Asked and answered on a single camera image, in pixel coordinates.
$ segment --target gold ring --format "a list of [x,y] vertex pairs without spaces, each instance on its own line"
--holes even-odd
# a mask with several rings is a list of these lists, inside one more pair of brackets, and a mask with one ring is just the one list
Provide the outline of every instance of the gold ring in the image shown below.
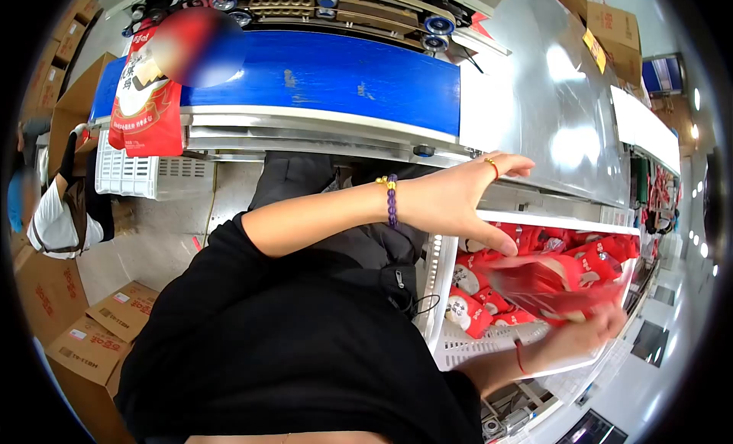
[[490,157],[485,157],[484,162],[489,163],[494,166],[494,171],[496,171],[496,178],[494,180],[497,180],[499,178],[499,168],[496,167],[496,163],[494,163],[494,160],[491,159]]

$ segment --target white basket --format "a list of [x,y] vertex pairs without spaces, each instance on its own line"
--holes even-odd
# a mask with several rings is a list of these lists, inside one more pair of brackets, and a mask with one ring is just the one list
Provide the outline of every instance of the white basket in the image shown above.
[[109,144],[109,130],[99,134],[95,190],[156,201],[210,194],[214,163],[188,157],[129,157]]
[[[479,210],[476,212],[484,221],[500,221],[502,223],[519,223],[531,226],[545,226],[548,228],[575,229],[584,231],[608,232],[616,234],[631,234],[639,236],[639,230],[627,226],[593,223],[573,218],[557,218],[533,215],[523,212],[494,212]],[[472,339],[462,329],[445,319],[446,304],[450,294],[455,266],[458,238],[450,236],[430,236],[428,239],[428,256],[426,257],[426,284],[423,296],[429,294],[440,295],[440,302],[435,308],[418,315],[415,325],[422,332],[427,347],[433,353],[435,363],[442,371],[447,371],[469,357],[481,353],[499,352],[513,349],[514,339],[519,337],[523,344],[529,344],[543,337],[549,330],[545,324],[527,323],[512,327],[491,327],[486,336],[481,339]],[[631,275],[636,265],[636,259],[629,259],[622,263],[623,275],[621,280],[627,284],[624,296],[628,293]],[[427,310],[432,304],[430,298],[420,304],[420,311]],[[533,377],[546,376],[559,372],[569,371],[593,364],[600,358],[603,347],[585,357],[563,360],[547,370],[534,373]]]
[[615,226],[634,226],[636,214],[631,209],[618,209],[616,207],[603,206],[600,210],[600,222]]

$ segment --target window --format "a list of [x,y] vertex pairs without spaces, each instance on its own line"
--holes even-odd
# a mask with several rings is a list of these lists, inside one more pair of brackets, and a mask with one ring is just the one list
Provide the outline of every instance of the window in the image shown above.
[[649,364],[659,367],[664,358],[664,349],[667,347],[669,330],[659,325],[644,321],[641,331],[636,335],[634,348],[631,353]]
[[665,304],[674,305],[674,294],[676,292],[672,289],[667,288],[666,286],[658,286],[657,289],[654,291],[654,296],[652,296],[652,299],[655,299],[659,302],[664,302]]
[[555,444],[622,444],[628,434],[590,409]]

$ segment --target red string bracelet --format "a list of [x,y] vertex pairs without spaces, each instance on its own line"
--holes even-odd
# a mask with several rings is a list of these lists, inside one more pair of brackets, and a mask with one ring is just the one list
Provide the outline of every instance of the red string bracelet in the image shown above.
[[522,343],[519,339],[515,339],[514,344],[517,346],[517,364],[519,365],[519,370],[522,371],[522,374],[528,376],[529,373],[527,373],[527,371],[522,367],[522,359],[519,357],[519,348],[522,347]]

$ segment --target blue conveyor belt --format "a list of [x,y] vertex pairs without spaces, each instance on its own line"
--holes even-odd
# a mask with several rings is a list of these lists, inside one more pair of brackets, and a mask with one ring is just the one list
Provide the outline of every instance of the blue conveyor belt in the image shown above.
[[[349,36],[249,31],[244,63],[209,88],[183,87],[181,106],[271,105],[352,113],[458,136],[460,72],[428,55]],[[125,58],[103,73],[92,119],[111,114]]]

